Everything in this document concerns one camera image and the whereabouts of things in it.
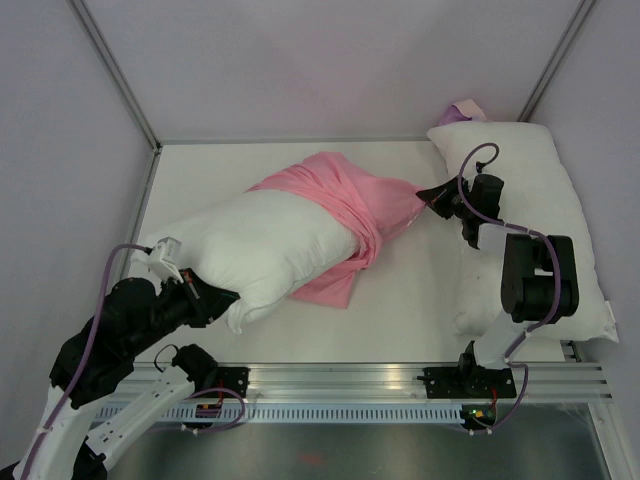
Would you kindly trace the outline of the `pink pillowcase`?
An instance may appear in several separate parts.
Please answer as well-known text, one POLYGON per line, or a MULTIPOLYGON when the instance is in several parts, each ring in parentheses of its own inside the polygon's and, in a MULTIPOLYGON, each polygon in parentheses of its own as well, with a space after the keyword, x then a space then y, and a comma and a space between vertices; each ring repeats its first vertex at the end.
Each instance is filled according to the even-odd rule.
POLYGON ((296 300, 334 308, 349 304, 356 274, 370 267, 382 247, 402 234, 425 209, 420 188, 405 180, 378 177, 338 152, 319 152, 251 187, 280 190, 311 200, 357 239, 348 259, 291 293, 296 300))

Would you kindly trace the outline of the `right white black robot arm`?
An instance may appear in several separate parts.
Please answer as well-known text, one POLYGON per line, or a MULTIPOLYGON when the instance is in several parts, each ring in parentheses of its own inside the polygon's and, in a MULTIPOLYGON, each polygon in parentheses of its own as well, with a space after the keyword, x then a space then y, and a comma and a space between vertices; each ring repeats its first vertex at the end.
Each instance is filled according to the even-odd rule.
POLYGON ((492 383, 490 370, 513 368, 513 355, 537 329, 575 313, 579 303, 572 239, 547 237, 499 219, 504 182, 479 174, 457 176, 416 196, 436 215, 461 221, 462 238, 474 250, 502 260, 502 310, 489 329, 469 344, 456 370, 457 387, 480 395, 492 383))

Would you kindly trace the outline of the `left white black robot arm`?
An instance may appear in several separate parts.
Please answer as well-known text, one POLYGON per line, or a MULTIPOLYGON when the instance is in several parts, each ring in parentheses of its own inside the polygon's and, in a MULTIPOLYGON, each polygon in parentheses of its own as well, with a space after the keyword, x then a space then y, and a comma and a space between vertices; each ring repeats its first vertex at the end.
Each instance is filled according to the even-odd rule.
POLYGON ((177 349, 170 365, 134 401, 99 427, 107 399, 135 359, 182 326, 204 328, 239 300, 236 292, 180 271, 161 288, 144 278, 114 285, 96 314, 67 340, 52 367, 47 404, 28 452, 1 471, 4 479, 104 479, 124 451, 173 405, 229 390, 201 347, 177 349))

